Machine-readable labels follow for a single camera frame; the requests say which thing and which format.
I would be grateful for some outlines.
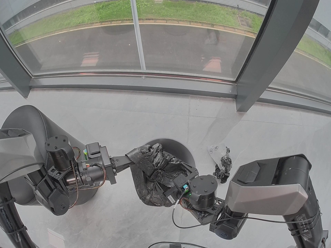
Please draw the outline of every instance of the robotic arm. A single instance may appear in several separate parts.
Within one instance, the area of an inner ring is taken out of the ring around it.
[[[74,149],[79,151],[77,157]],[[75,205],[81,190],[96,189],[105,180],[115,184],[117,173],[134,164],[129,153],[111,157],[99,143],[72,147],[68,136],[60,134],[47,139],[45,150],[53,163],[48,168],[31,133],[23,129],[0,130],[0,225],[16,247],[36,246],[19,218],[8,181],[24,177],[39,204],[59,216]],[[182,164],[188,175],[173,179],[175,186],[167,191],[156,183],[159,196],[172,205],[180,201],[199,223],[210,224],[209,230],[219,237],[235,238],[249,213],[281,215],[298,248],[325,247],[328,231],[322,229],[318,200],[309,177],[312,166],[304,155],[240,166],[225,200],[215,195],[214,176],[199,176],[196,168]],[[77,196],[73,204],[72,195]]]

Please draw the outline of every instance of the green lawn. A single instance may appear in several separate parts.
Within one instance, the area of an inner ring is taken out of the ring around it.
[[[306,35],[302,37],[297,48],[331,66],[331,52],[312,39],[309,39]]]
[[[241,14],[251,19],[253,32],[259,30],[263,20],[262,17],[252,13],[239,13],[236,9],[208,3],[182,0],[164,0],[160,4],[154,3],[154,0],[136,0],[136,3],[139,18],[190,20],[240,27],[237,14]],[[14,45],[17,45],[56,30],[120,19],[132,19],[130,0],[101,2],[56,14],[13,32],[9,38]]]

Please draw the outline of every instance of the tile floor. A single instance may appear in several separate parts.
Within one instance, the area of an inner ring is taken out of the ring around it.
[[[83,143],[98,141],[111,155],[123,155],[153,138],[174,138],[186,144],[201,175],[214,171],[207,146],[224,142],[231,149],[232,173],[256,159],[304,153],[312,163],[310,176],[319,199],[324,229],[331,230],[331,116],[256,103],[237,113],[232,99],[108,90],[35,89],[27,99],[0,91],[0,125],[18,106],[31,104]],[[158,241],[186,241],[210,248],[287,248],[295,242],[287,227],[247,221],[239,236],[223,240],[208,226],[178,229],[172,208],[148,207],[138,198],[127,169],[107,182],[86,204],[54,216],[43,207],[17,206],[32,240],[50,248],[47,228],[64,237],[66,248],[136,248]],[[219,184],[217,195],[228,187]],[[278,216],[257,216],[282,220]],[[182,226],[197,221],[180,207]],[[0,230],[0,247],[13,247]]]

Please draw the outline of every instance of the asphalt pavement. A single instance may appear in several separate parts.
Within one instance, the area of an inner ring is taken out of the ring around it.
[[[254,39],[240,34],[178,25],[142,24],[147,70],[234,80]],[[16,48],[34,74],[59,71],[140,70],[134,27],[101,26],[52,35]],[[294,52],[273,87],[331,98],[331,70]]]

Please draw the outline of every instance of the crumpled black plastic bag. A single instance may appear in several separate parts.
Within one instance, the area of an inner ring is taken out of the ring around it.
[[[130,165],[136,192],[148,206],[170,207],[172,203],[159,196],[156,183],[167,191],[175,184],[173,179],[178,175],[188,175],[181,161],[172,154],[163,151],[161,144],[143,145],[126,154],[134,164]]]
[[[219,168],[218,164],[215,166],[215,172],[213,173],[217,179],[220,179],[220,183],[226,183],[226,180],[230,176],[230,170],[232,168],[232,160],[230,157],[230,149],[226,147],[226,154],[221,158],[222,168]]]

